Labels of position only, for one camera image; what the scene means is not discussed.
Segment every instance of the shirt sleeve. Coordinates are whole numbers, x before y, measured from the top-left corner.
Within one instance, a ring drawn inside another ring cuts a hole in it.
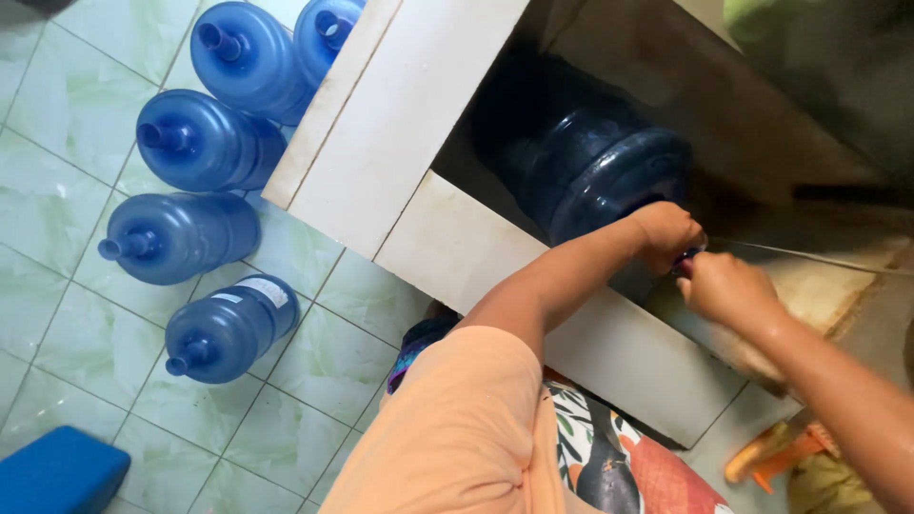
[[[426,348],[349,456],[334,512],[522,512],[542,369],[517,337],[466,327]]]

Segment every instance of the water jug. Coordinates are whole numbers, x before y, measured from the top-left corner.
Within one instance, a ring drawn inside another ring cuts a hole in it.
[[[295,57],[314,90],[330,70],[365,6],[364,0],[313,0],[295,23]]]
[[[263,189],[286,146],[266,119],[191,90],[164,91],[147,102],[136,144],[163,182],[196,192]]]
[[[244,198],[146,194],[114,210],[99,253],[138,280],[170,285],[243,259],[258,244],[260,220]]]
[[[165,329],[165,369],[207,384],[234,380],[295,327],[299,314],[287,283],[246,277],[178,309]]]
[[[221,102],[283,125],[302,120],[316,91],[298,69],[289,33],[246,2],[207,9],[191,30],[190,57]]]
[[[552,245],[685,200],[687,142],[563,61],[513,59],[480,93],[473,145]]]

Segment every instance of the person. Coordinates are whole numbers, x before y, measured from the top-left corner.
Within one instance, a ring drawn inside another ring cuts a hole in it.
[[[543,382],[546,334],[630,259],[667,272],[702,236],[687,212],[654,203],[543,253],[463,319],[413,327],[392,394],[321,512],[729,512],[621,417],[593,409],[573,386]],[[759,268],[700,252],[678,285],[689,307],[782,371],[886,510],[914,512],[910,397],[792,318]]]

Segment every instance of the hand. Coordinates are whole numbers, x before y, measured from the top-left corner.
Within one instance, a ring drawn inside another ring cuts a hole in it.
[[[768,275],[729,253],[698,253],[692,279],[677,279],[676,285],[689,308],[738,334],[786,313]]]
[[[656,273],[668,273],[679,255],[707,242],[705,233],[688,212],[672,202],[654,202],[627,218],[643,231],[641,256]]]

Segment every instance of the white sticker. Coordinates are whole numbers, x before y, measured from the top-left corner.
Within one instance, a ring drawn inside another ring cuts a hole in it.
[[[225,293],[213,294],[210,297],[211,298],[222,298],[223,300],[229,300],[233,304],[236,304],[242,300],[242,298],[240,296],[235,296],[233,294],[225,294]]]
[[[280,286],[263,278],[246,278],[235,285],[249,287],[264,293],[267,295],[267,298],[270,298],[270,301],[276,305],[276,308],[280,308],[283,305],[286,305],[286,302],[289,301],[289,296],[285,293],[285,291],[282,290]]]

